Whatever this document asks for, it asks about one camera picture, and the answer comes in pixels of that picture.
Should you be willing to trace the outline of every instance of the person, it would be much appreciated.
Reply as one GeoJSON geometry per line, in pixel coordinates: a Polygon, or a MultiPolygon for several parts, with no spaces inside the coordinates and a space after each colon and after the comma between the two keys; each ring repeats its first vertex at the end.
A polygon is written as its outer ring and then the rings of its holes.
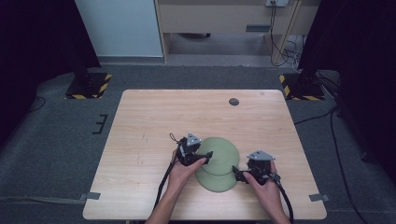
{"type": "MultiPolygon", "coordinates": [[[[177,199],[189,181],[190,176],[205,163],[205,160],[206,158],[202,158],[190,166],[184,166],[180,162],[175,163],[169,174],[167,189],[151,215],[148,217],[145,222],[146,224],[165,224],[169,222],[175,209],[177,199]]],[[[271,172],[276,172],[273,161],[271,161],[271,172]]],[[[280,192],[274,181],[268,180],[261,186],[251,174],[244,172],[244,176],[250,186],[253,187],[260,205],[267,212],[272,221],[275,224],[290,224],[288,217],[283,211],[280,201],[280,192]]]]}

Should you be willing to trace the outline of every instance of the black cable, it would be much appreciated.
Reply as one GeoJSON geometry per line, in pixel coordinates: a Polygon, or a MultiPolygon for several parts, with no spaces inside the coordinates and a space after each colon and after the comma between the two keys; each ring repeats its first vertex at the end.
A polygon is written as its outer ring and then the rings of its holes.
{"type": "Polygon", "coordinates": [[[326,116],[328,116],[329,114],[331,114],[331,113],[335,110],[335,108],[336,108],[336,107],[333,107],[332,109],[330,109],[329,112],[327,112],[327,113],[324,114],[324,115],[320,115],[320,116],[313,117],[313,118],[310,118],[310,119],[303,119],[303,120],[300,120],[300,121],[298,121],[298,122],[294,122],[294,125],[297,125],[297,124],[300,124],[300,123],[304,123],[304,122],[309,121],[309,120],[312,120],[312,119],[320,119],[320,118],[326,117],[326,116]]]}
{"type": "Polygon", "coordinates": [[[271,1],[271,5],[272,5],[272,10],[271,10],[271,29],[270,29],[270,37],[271,37],[271,64],[272,66],[281,66],[283,64],[285,64],[288,60],[285,59],[285,57],[283,57],[282,52],[280,52],[280,49],[277,47],[277,45],[274,42],[274,37],[273,37],[273,28],[274,28],[274,23],[275,23],[275,15],[276,15],[276,1],[271,1]],[[283,59],[283,63],[280,64],[274,64],[273,62],[273,53],[274,53],[274,46],[277,49],[277,51],[279,52],[279,54],[282,56],[283,59]]]}
{"type": "Polygon", "coordinates": [[[157,206],[158,202],[160,201],[161,194],[163,192],[163,186],[165,185],[166,179],[168,178],[168,176],[171,173],[175,163],[177,162],[176,158],[177,158],[177,156],[175,154],[175,157],[172,159],[172,162],[169,164],[168,169],[166,170],[165,175],[163,176],[163,181],[161,182],[160,186],[158,187],[157,199],[155,200],[155,204],[154,204],[154,207],[152,208],[152,210],[155,209],[155,207],[157,206]]]}
{"type": "Polygon", "coordinates": [[[339,89],[338,85],[335,84],[331,79],[329,79],[327,77],[318,77],[317,81],[319,82],[319,84],[322,84],[322,85],[326,86],[327,88],[331,88],[331,89],[335,89],[335,90],[339,89]]]}
{"type": "Polygon", "coordinates": [[[294,214],[293,214],[293,208],[291,207],[291,203],[290,203],[289,197],[286,194],[286,192],[285,192],[285,190],[283,189],[282,186],[278,186],[278,188],[279,188],[280,192],[282,193],[283,198],[285,199],[286,205],[288,206],[290,224],[293,224],[293,222],[294,222],[294,214]]]}
{"type": "MultiPolygon", "coordinates": [[[[349,191],[349,186],[348,186],[348,184],[347,184],[347,178],[346,178],[346,175],[345,175],[345,172],[344,172],[344,167],[343,167],[343,165],[342,165],[342,163],[341,163],[340,153],[339,153],[339,150],[338,150],[338,144],[337,144],[337,140],[336,140],[336,138],[335,138],[335,133],[334,133],[334,127],[333,127],[333,125],[332,125],[332,115],[333,115],[333,113],[334,113],[337,109],[338,109],[338,107],[335,106],[335,107],[333,107],[328,113],[326,113],[326,114],[324,114],[324,115],[321,115],[321,116],[313,117],[313,118],[311,118],[311,119],[323,118],[323,117],[326,117],[327,115],[330,114],[330,125],[331,125],[331,129],[332,129],[332,140],[334,141],[335,153],[336,153],[336,156],[337,156],[338,164],[339,164],[339,166],[340,166],[341,176],[343,177],[344,186],[345,186],[345,188],[346,188],[346,195],[347,195],[347,197],[348,197],[348,199],[349,199],[350,204],[352,205],[353,210],[356,212],[356,214],[357,214],[358,217],[361,219],[361,221],[362,221],[363,223],[365,223],[365,224],[368,224],[367,221],[364,219],[364,217],[363,217],[363,216],[361,215],[361,213],[359,212],[358,208],[356,207],[356,204],[354,203],[354,201],[353,201],[353,199],[352,199],[352,196],[351,196],[350,191],[349,191]]],[[[299,124],[299,123],[303,123],[303,122],[306,122],[306,121],[309,121],[309,120],[311,120],[311,119],[304,119],[304,120],[295,122],[294,125],[299,124]]]]}
{"type": "Polygon", "coordinates": [[[178,141],[176,140],[175,136],[172,133],[169,133],[169,136],[171,137],[172,140],[174,140],[176,143],[178,143],[178,141]]]}
{"type": "Polygon", "coordinates": [[[46,101],[46,99],[44,99],[44,97],[37,96],[37,97],[35,98],[36,101],[38,101],[39,99],[42,99],[42,100],[43,100],[43,104],[42,104],[41,106],[39,106],[38,108],[36,108],[36,109],[31,109],[31,110],[29,110],[28,113],[35,112],[35,111],[41,109],[41,108],[46,104],[47,101],[46,101]]]}
{"type": "Polygon", "coordinates": [[[330,115],[330,125],[332,127],[332,140],[334,141],[334,146],[335,146],[335,153],[337,155],[337,160],[338,160],[338,164],[340,166],[340,170],[341,170],[341,176],[343,177],[343,182],[344,182],[344,186],[346,188],[346,195],[349,199],[350,204],[353,207],[353,210],[355,210],[356,214],[358,215],[358,217],[361,219],[361,221],[365,224],[368,224],[367,221],[364,219],[364,217],[361,215],[361,213],[359,212],[358,208],[356,207],[355,202],[352,199],[352,196],[350,194],[349,191],[349,186],[347,184],[347,178],[346,175],[344,173],[344,167],[343,164],[341,163],[341,159],[340,159],[340,153],[338,151],[338,144],[337,144],[337,139],[335,138],[335,134],[334,134],[334,127],[332,126],[332,114],[334,113],[334,111],[336,110],[337,107],[334,108],[334,110],[332,111],[331,115],[330,115]]]}
{"type": "Polygon", "coordinates": [[[332,83],[334,85],[334,87],[336,87],[337,89],[339,88],[339,83],[340,83],[340,77],[337,78],[337,83],[333,82],[331,79],[329,79],[328,77],[325,77],[320,70],[318,70],[318,73],[320,74],[319,78],[323,78],[328,80],[330,83],[332,83]]]}
{"type": "Polygon", "coordinates": [[[295,42],[293,42],[291,40],[288,40],[288,42],[294,45],[294,50],[284,48],[282,55],[287,57],[286,63],[292,64],[293,62],[290,63],[289,59],[292,58],[293,61],[294,61],[294,58],[299,60],[301,57],[301,53],[298,53],[296,51],[297,44],[295,42]]]}

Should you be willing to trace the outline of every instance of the green disc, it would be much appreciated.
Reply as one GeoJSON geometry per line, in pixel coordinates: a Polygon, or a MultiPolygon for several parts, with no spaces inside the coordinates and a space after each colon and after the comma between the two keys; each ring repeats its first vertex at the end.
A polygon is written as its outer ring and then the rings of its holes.
{"type": "Polygon", "coordinates": [[[211,175],[202,168],[195,172],[198,182],[207,190],[213,192],[224,192],[231,189],[236,184],[235,174],[211,175]]]}
{"type": "Polygon", "coordinates": [[[227,139],[220,137],[206,138],[198,149],[198,154],[213,151],[209,163],[203,169],[212,175],[227,175],[233,171],[233,165],[239,163],[238,149],[227,139]]]}

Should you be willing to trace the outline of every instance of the table top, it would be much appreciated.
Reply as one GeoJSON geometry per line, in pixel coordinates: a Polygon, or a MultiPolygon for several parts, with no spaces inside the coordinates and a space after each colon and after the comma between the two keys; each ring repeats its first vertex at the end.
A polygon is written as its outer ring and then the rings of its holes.
{"type": "MultiPolygon", "coordinates": [[[[318,194],[299,136],[281,91],[272,90],[128,90],[121,97],[91,192],[86,219],[147,219],[169,165],[176,139],[191,132],[205,140],[223,137],[240,153],[239,168],[248,167],[247,154],[261,149],[276,157],[277,173],[290,198],[295,219],[323,219],[318,194]],[[239,105],[230,105],[236,98],[239,105]]],[[[288,208],[282,199],[286,214],[288,208]]],[[[269,219],[250,185],[238,182],[216,193],[193,175],[180,195],[173,220],[269,219]]]]}

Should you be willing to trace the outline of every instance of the wooden cabinet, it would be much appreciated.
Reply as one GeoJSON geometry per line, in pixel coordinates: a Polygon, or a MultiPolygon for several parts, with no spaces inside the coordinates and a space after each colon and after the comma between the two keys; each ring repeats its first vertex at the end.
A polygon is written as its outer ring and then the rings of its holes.
{"type": "Polygon", "coordinates": [[[246,32],[249,27],[268,33],[274,12],[273,35],[283,50],[289,35],[307,35],[319,2],[289,0],[286,7],[273,10],[263,0],[156,0],[164,58],[167,58],[172,33],[237,34],[246,32]]]}

